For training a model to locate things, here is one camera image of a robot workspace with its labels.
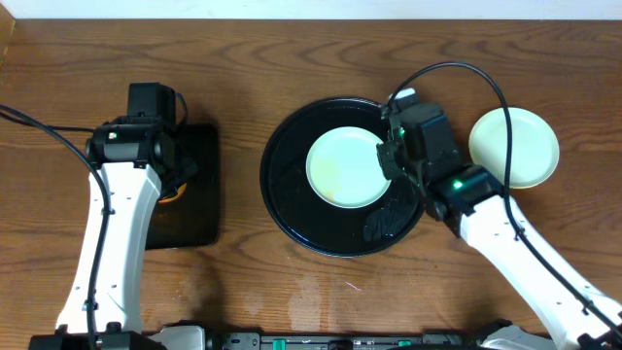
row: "black plate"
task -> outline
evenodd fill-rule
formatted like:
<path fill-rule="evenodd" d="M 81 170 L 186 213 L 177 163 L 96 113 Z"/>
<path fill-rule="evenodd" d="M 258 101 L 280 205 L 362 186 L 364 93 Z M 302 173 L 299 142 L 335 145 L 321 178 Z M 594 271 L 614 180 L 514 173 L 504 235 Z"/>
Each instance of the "black plate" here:
<path fill-rule="evenodd" d="M 332 98 L 303 107 L 268 141 L 261 160 L 263 201 L 276 224 L 314 251 L 357 257 L 398 242 L 421 218 L 423 208 L 407 179 L 394 180 L 385 194 L 363 208 L 326 203 L 309 185 L 305 164 L 313 143 L 341 126 L 356 126 L 387 139 L 380 106 L 360 98 Z"/>

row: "white plate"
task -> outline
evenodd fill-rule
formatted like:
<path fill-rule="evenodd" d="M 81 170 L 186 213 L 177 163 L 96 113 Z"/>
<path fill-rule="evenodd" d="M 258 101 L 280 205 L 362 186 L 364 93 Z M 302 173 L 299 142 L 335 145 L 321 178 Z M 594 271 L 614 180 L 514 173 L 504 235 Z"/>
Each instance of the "white plate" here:
<path fill-rule="evenodd" d="M 509 108 L 509 113 L 513 139 L 510 187 L 533 187 L 555 171 L 560 145 L 551 126 L 536 114 L 514 107 Z M 498 108 L 477 121 L 468 138 L 468 149 L 474 163 L 483 165 L 503 182 L 506 147 L 505 116 Z"/>
<path fill-rule="evenodd" d="M 307 155 L 306 172 L 315 193 L 341 208 L 361 208 L 391 185 L 376 154 L 382 140 L 360 127 L 344 126 L 320 136 Z"/>

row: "white wall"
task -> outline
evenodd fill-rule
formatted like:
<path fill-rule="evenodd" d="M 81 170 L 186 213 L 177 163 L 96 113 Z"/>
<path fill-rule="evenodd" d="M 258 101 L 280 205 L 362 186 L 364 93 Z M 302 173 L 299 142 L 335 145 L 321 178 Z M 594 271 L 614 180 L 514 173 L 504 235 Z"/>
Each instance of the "white wall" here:
<path fill-rule="evenodd" d="M 622 19 L 622 0 L 0 0 L 15 18 Z"/>

